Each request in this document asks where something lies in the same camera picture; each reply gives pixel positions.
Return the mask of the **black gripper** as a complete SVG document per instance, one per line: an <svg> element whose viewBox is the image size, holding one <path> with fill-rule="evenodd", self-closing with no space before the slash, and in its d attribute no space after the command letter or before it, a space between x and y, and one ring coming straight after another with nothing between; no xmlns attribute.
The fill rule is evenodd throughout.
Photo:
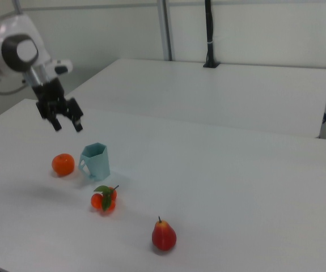
<svg viewBox="0 0 326 272"><path fill-rule="evenodd" d="M62 84L58 78L48 83L32 87L38 101L37 108L43 119L47 119L55 129L61 130L61 124L57 115L61 114L67 117L74 126L76 132L83 130L81 117L83 112L77 101L72 97L67 99Z"/></svg>

